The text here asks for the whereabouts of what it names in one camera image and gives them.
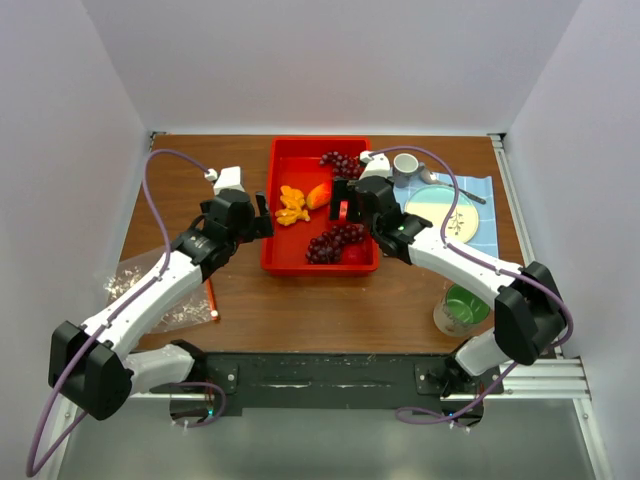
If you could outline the red yellow mango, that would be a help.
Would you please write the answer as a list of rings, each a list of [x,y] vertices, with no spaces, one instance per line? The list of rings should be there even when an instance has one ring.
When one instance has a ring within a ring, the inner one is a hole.
[[[306,206],[310,210],[317,210],[327,205],[331,200],[332,182],[326,181],[315,186],[306,197]]]

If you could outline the yellow orange segments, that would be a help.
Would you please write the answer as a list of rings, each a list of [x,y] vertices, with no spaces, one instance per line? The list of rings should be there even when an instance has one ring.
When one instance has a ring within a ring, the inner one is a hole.
[[[298,221],[310,222],[304,193],[288,185],[280,187],[283,208],[275,212],[276,221],[282,226],[291,226]]]

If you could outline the dark purple grape bunch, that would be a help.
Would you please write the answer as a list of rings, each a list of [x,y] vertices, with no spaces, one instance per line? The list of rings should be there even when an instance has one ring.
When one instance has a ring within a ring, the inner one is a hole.
[[[341,262],[344,247],[359,244],[365,249],[364,240],[365,228],[363,225],[335,225],[310,240],[305,258],[309,264],[345,265]]]

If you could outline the clear zip top bag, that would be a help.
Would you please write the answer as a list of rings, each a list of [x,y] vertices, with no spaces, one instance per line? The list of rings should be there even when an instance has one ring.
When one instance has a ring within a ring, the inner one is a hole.
[[[107,303],[111,304],[136,284],[161,259],[162,247],[123,260],[115,274],[105,283]],[[206,280],[189,294],[181,297],[156,322],[150,334],[168,333],[197,325],[220,321],[211,280]]]

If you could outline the red apple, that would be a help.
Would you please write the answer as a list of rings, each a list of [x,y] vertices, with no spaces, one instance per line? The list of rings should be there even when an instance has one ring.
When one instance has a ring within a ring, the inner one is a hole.
[[[347,220],[348,209],[349,209],[348,201],[347,200],[343,200],[340,203],[340,208],[339,208],[339,217],[338,217],[338,219],[340,221],[346,221]]]

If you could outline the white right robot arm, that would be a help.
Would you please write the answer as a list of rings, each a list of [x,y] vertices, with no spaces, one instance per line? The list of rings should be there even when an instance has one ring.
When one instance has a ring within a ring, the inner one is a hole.
[[[334,179],[330,217],[363,225],[387,256],[444,276],[492,308],[493,329],[465,341],[446,361],[444,376],[456,392],[469,392],[508,360],[532,365],[572,332],[547,267],[520,267],[444,238],[429,221],[402,212],[387,178]]]

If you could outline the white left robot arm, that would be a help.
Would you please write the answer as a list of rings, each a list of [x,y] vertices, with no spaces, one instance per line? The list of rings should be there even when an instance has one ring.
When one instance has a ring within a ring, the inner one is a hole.
[[[270,238],[274,225],[259,192],[224,189],[202,202],[201,215],[159,262],[115,302],[76,326],[63,322],[52,334],[49,384],[97,420],[112,416],[133,394],[176,384],[200,390],[207,368],[187,342],[135,352],[161,317],[225,266],[243,243]]]

